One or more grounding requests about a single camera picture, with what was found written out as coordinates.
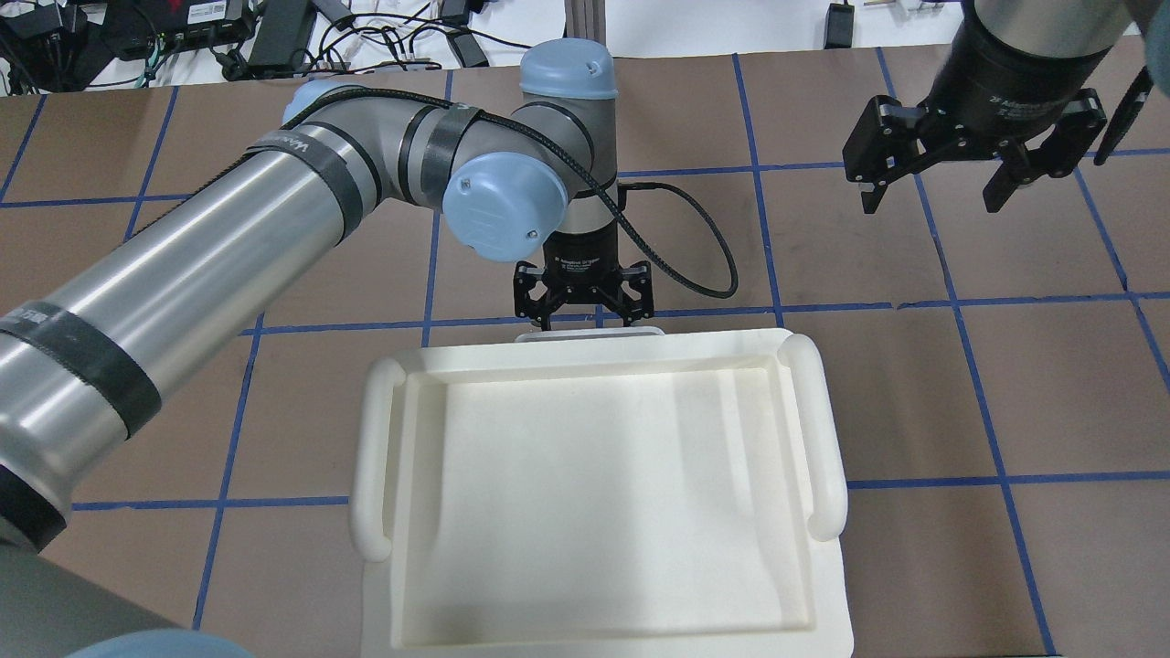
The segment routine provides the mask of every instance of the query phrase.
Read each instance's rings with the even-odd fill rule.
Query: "electronic device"
[[[853,5],[833,2],[825,14],[825,49],[853,47]]]
[[[447,42],[450,43],[459,66],[464,69],[474,69],[490,66],[488,56],[483,54],[483,48],[475,40],[475,35],[466,29],[456,29],[447,33]]]
[[[312,0],[312,5],[331,26],[347,29],[353,27],[353,21],[357,20],[353,11],[342,4],[342,0]]]
[[[110,0],[102,40],[119,60],[146,59],[161,35],[163,50],[181,53],[236,43],[253,35],[248,0]]]
[[[268,0],[248,56],[248,75],[266,77],[301,68],[316,20],[310,0]]]
[[[11,64],[13,94],[84,89],[113,59],[96,37],[99,29],[71,5],[40,5],[0,19],[0,56]]]

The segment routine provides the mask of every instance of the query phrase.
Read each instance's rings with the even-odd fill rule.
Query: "white tray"
[[[805,336],[400,352],[350,500],[362,656],[847,657],[846,506]]]

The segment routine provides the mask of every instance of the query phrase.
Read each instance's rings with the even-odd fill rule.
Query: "grid of blue tape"
[[[875,49],[875,54],[882,71],[882,76],[886,80],[887,92],[889,92],[892,96],[896,96],[893,80],[889,74],[889,68],[886,64],[885,55],[880,48]],[[1088,184],[1085,181],[1085,177],[1081,174],[1080,170],[1076,170],[1074,172],[1074,176],[1080,186],[1081,193],[1085,197],[1085,203],[1089,210],[1089,213],[1092,214],[1093,220],[1096,224],[1096,228],[1101,235],[1102,242],[1106,246],[1106,249],[1113,262],[1117,277],[1121,281],[1123,290],[1122,293],[1099,294],[1099,295],[1062,295],[1062,296],[1048,296],[1048,297],[959,299],[955,292],[954,281],[951,280],[950,270],[947,265],[945,252],[943,249],[942,240],[938,237],[938,231],[935,225],[934,213],[931,212],[930,200],[927,196],[925,187],[923,186],[921,178],[915,177],[915,185],[917,187],[918,197],[922,203],[924,219],[930,231],[930,235],[934,239],[935,248],[938,253],[940,265],[942,266],[943,269],[948,299],[908,302],[899,304],[897,307],[888,302],[793,304],[793,306],[784,304],[780,297],[779,282],[772,258],[771,232],[769,231],[768,226],[768,210],[764,204],[764,193],[763,193],[760,173],[765,171],[785,171],[785,170],[841,169],[844,167],[844,163],[841,162],[791,163],[791,164],[760,163],[758,151],[756,148],[756,138],[751,118],[751,108],[748,98],[748,89],[744,83],[743,70],[741,68],[738,55],[732,55],[732,66],[735,69],[736,85],[739,92],[741,109],[743,111],[745,137],[749,145],[749,152],[751,156],[750,165],[706,167],[706,169],[626,171],[621,172],[620,176],[624,178],[635,178],[635,177],[706,176],[706,174],[720,174],[720,173],[751,173],[755,184],[756,206],[759,215],[758,219],[759,219],[760,237],[764,244],[764,256],[768,266],[769,285],[772,293],[772,306],[718,308],[718,309],[667,309],[658,311],[658,315],[661,317],[771,315],[773,316],[777,325],[783,325],[784,314],[786,313],[826,313],[826,311],[858,311],[858,310],[883,310],[883,309],[892,310],[895,308],[896,309],[950,308],[955,316],[955,322],[958,328],[961,342],[963,345],[963,351],[966,357],[968,368],[970,370],[971,379],[975,385],[976,398],[979,405],[979,410],[984,421],[984,427],[987,434],[989,448],[991,450],[992,459],[996,465],[996,475],[972,477],[972,478],[852,480],[848,482],[848,486],[853,491],[931,488],[931,487],[983,487],[983,486],[998,487],[1003,492],[1004,503],[1007,509],[1007,516],[1012,526],[1012,534],[1016,540],[1020,563],[1024,569],[1026,584],[1032,599],[1033,609],[1037,617],[1037,624],[1040,630],[1045,650],[1047,653],[1055,653],[1052,633],[1048,629],[1048,624],[1045,618],[1044,604],[1040,598],[1039,588],[1035,583],[1035,577],[1031,568],[1031,561],[1027,554],[1027,544],[1024,537],[1024,532],[1020,526],[1019,516],[1016,512],[1011,487],[1013,485],[1039,485],[1039,484],[1059,484],[1059,482],[1170,480],[1170,471],[1040,473],[1040,474],[1009,475],[1006,473],[1006,468],[1003,461],[1003,455],[1000,454],[998,440],[996,438],[994,425],[991,418],[991,411],[987,406],[986,397],[984,395],[983,383],[979,377],[978,364],[976,362],[976,355],[966,333],[966,327],[963,318],[963,309],[968,307],[979,307],[979,306],[1128,301],[1133,306],[1134,313],[1137,316],[1145,341],[1149,344],[1150,352],[1155,362],[1157,363],[1158,370],[1162,375],[1163,382],[1165,383],[1168,391],[1170,391],[1170,370],[1168,370],[1166,359],[1162,352],[1161,347],[1157,343],[1157,340],[1155,338],[1155,335],[1149,325],[1149,322],[1145,318],[1144,311],[1142,310],[1140,303],[1142,300],[1170,300],[1170,292],[1134,292],[1129,289],[1128,276],[1126,274],[1124,267],[1113,245],[1113,240],[1109,238],[1109,233],[1104,226],[1104,222],[1101,219],[1100,212],[1097,211],[1096,207],[1096,203],[1093,200],[1093,194],[1088,187]],[[448,71],[446,94],[445,94],[445,97],[448,100],[450,98],[452,82],[453,82],[453,76],[452,73]],[[137,196],[87,198],[87,199],[53,199],[53,200],[37,200],[37,201],[5,201],[5,196],[8,191],[8,187],[12,185],[13,177],[16,173],[16,169],[20,165],[21,158],[23,157],[23,153],[36,128],[37,119],[40,118],[41,111],[44,108],[47,97],[42,96],[36,104],[36,108],[29,121],[28,129],[26,130],[23,138],[20,143],[20,146],[18,148],[16,155],[13,159],[12,166],[5,174],[2,185],[0,185],[0,208],[132,203],[133,211],[131,212],[130,221],[128,222],[125,231],[125,238],[129,239],[129,237],[131,237],[136,229],[138,215],[142,210],[142,205],[144,203],[180,201],[188,198],[188,194],[152,196],[146,193],[150,186],[150,179],[153,173],[154,165],[158,160],[159,151],[161,150],[163,142],[166,138],[167,128],[171,122],[171,116],[174,110],[179,91],[180,91],[179,88],[173,88],[171,90],[171,96],[167,103],[166,112],[163,117],[158,137],[154,143],[154,149],[151,152],[151,158],[147,163],[146,171],[143,174],[142,186],[139,187],[139,192]],[[1170,149],[1127,149],[1127,150],[1119,150],[1115,152],[1116,157],[1164,156],[1164,155],[1170,155]],[[1086,157],[1093,157],[1093,153],[1088,153]],[[256,317],[256,321],[250,329],[246,329],[245,331],[241,333],[242,336],[249,336],[252,338],[252,349],[249,351],[247,365],[245,368],[245,375],[240,384],[240,396],[236,403],[235,417],[232,425],[232,436],[228,444],[228,454],[223,466],[223,474],[220,482],[219,495],[215,499],[124,500],[124,501],[98,501],[98,502],[74,503],[74,509],[77,512],[99,512],[110,509],[214,509],[215,510],[212,533],[208,540],[204,573],[200,580],[199,594],[195,604],[195,614],[192,619],[192,628],[199,629],[202,623],[204,610],[206,608],[206,602],[207,602],[207,592],[211,587],[212,571],[215,564],[215,554],[219,544],[219,535],[222,528],[223,512],[226,509],[255,508],[255,507],[344,506],[349,503],[349,496],[344,495],[252,498],[252,499],[233,499],[228,496],[232,482],[232,473],[235,465],[236,448],[239,446],[239,440],[240,440],[240,429],[243,424],[245,410],[248,403],[248,392],[252,386],[253,370],[255,368],[256,357],[260,351],[261,340],[264,335],[316,333],[316,331],[421,329],[422,345],[426,347],[429,343],[431,329],[434,327],[467,327],[467,325],[490,325],[490,324],[511,324],[511,323],[522,324],[525,322],[524,320],[517,317],[477,317],[477,318],[457,318],[457,320],[433,318],[432,314],[434,307],[434,288],[435,288],[435,272],[438,267],[436,263],[438,251],[439,251],[439,215],[438,213],[435,213],[435,215],[432,218],[431,260],[427,274],[426,307],[424,309],[421,321],[271,327],[264,324],[264,316],[263,314],[261,314],[260,316]],[[603,314],[600,307],[598,307],[592,314],[562,315],[558,317],[562,321],[594,321],[597,325],[601,325],[601,323],[606,318],[617,318],[617,316],[613,314]]]

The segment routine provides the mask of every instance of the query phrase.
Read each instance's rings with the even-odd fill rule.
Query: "brown table surface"
[[[779,323],[820,347],[851,481],[856,656],[1165,656],[1170,102],[1152,98],[1107,166],[1085,160],[999,214],[979,196],[993,164],[947,164],[867,217],[841,144],[887,84],[918,101],[944,53],[619,61],[622,177],[697,197],[743,277],[718,301],[659,276],[654,323]],[[1094,75],[1108,109],[1141,59],[1126,39]],[[517,77],[360,81],[449,84],[507,112]],[[48,294],[192,193],[278,124],[295,87],[0,100],[0,307]],[[668,260],[724,281],[683,204],[632,199]],[[529,330],[508,318],[510,272],[429,211],[384,204],[80,487],[44,555],[257,656],[355,656],[345,506],[363,373],[399,349]]]

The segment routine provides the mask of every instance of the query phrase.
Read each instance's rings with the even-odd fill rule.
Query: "silver cylinder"
[[[1052,59],[1100,53],[1133,22],[1120,0],[975,0],[975,14],[996,39]]]
[[[165,402],[342,237],[301,160],[259,153],[46,297],[122,347]],[[70,494],[126,438],[95,389],[0,336],[0,464],[68,518]]]
[[[608,192],[610,198],[617,199],[618,184],[614,183],[611,185],[606,192]],[[569,201],[569,207],[565,210],[565,221],[560,224],[560,228],[557,231],[580,235],[605,228],[611,221],[613,221],[613,213],[610,212],[610,208],[605,207],[601,199],[598,199],[596,196],[586,197]]]

